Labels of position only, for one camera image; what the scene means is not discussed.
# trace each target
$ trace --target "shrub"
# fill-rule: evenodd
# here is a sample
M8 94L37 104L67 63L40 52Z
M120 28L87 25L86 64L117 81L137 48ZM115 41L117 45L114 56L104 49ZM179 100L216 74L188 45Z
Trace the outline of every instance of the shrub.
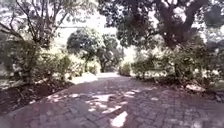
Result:
M122 64L119 67L118 72L119 72L120 75L130 76L131 75L131 65L130 65L130 63L126 62L126 63Z
M100 64L97 62L89 63L87 68L88 68L87 71L92 74L96 75L96 74L100 73Z
M138 60L131 64L131 69L133 70L133 73L140 78L145 78L145 75L148 71L154 69L154 64L152 62L153 60L151 58L148 58L146 60Z
M40 48L32 41L1 42L0 58L12 77L32 81L32 72L39 58Z

